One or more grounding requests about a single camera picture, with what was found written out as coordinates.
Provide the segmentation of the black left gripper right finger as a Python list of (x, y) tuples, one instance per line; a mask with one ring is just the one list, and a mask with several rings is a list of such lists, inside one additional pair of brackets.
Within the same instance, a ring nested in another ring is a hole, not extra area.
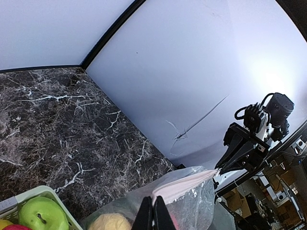
[(156, 198), (153, 211), (154, 230), (175, 230), (175, 225), (161, 196)]

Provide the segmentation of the tan toy potato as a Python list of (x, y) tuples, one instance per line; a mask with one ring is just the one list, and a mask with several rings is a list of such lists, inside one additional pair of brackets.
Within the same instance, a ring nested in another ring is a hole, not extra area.
[(102, 214), (88, 227), (89, 230), (130, 230), (131, 224), (121, 214)]

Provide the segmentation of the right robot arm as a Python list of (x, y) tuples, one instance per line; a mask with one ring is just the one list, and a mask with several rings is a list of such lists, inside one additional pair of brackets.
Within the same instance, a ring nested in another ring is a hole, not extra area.
[(216, 164), (221, 175), (245, 169), (252, 173), (269, 158), (271, 150), (289, 133), (289, 115), (294, 103), (284, 94), (269, 93), (261, 103), (235, 112), (235, 119), (224, 136), (225, 154)]

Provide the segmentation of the clear dotted zip bag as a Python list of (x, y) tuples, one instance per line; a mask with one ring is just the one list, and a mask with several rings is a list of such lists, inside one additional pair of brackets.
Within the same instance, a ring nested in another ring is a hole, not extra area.
[(123, 215), (132, 226), (143, 198), (150, 196), (154, 207), (156, 198), (161, 196), (176, 230), (206, 230), (213, 220), (213, 178), (218, 173), (217, 169), (208, 170), (202, 166), (168, 172), (95, 211), (83, 220), (82, 227), (88, 230), (100, 215), (113, 213)]

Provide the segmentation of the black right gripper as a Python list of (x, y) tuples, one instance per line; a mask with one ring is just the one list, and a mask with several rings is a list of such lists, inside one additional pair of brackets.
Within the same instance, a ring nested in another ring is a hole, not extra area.
[(228, 149), (215, 166), (221, 168), (220, 174), (243, 169), (254, 172), (260, 169), (270, 151), (268, 143), (237, 123), (232, 123), (228, 128), (224, 144)]

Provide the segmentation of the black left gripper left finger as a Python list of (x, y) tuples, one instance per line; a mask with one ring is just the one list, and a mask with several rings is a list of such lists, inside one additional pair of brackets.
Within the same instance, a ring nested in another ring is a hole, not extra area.
[(153, 206), (152, 198), (143, 198), (136, 218), (132, 225), (132, 230), (152, 230), (153, 229)]

